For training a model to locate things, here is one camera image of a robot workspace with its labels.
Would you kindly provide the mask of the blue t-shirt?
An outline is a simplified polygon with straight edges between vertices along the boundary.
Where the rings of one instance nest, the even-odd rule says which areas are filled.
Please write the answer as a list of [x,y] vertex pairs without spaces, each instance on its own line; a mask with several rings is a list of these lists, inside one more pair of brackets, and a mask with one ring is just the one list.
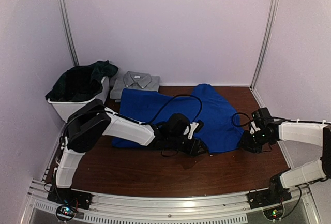
[[201,120],[196,134],[210,153],[235,150],[244,132],[235,109],[209,84],[196,86],[190,97],[172,97],[153,91],[125,89],[120,102],[120,114],[137,121],[159,123],[174,113],[192,120]]

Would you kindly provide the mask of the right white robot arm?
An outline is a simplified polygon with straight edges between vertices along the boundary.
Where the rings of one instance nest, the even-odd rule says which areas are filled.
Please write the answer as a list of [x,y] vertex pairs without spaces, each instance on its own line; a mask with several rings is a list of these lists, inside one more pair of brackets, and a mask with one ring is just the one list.
[[294,186],[330,179],[330,123],[290,120],[271,116],[267,107],[252,113],[251,130],[244,131],[238,146],[251,153],[261,153],[264,144],[291,141],[322,148],[322,156],[270,179],[265,200],[276,204]]

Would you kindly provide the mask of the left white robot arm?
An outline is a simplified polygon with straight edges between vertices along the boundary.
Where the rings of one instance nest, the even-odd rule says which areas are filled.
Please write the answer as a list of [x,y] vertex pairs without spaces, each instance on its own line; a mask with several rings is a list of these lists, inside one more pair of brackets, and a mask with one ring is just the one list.
[[167,121],[141,122],[107,108],[101,100],[93,100],[74,114],[66,123],[59,139],[63,151],[53,173],[55,198],[62,205],[74,201],[69,190],[82,157],[101,136],[112,136],[134,142],[153,150],[175,150],[190,156],[207,152],[206,145],[194,135],[201,130],[201,120],[190,121],[181,113],[172,114]]

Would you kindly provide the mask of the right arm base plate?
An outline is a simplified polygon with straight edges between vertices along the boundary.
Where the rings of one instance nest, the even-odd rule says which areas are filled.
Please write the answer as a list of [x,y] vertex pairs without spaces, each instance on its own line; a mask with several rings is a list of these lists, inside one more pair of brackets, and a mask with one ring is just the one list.
[[280,204],[292,199],[288,190],[274,191],[269,188],[264,190],[252,189],[246,196],[251,209]]

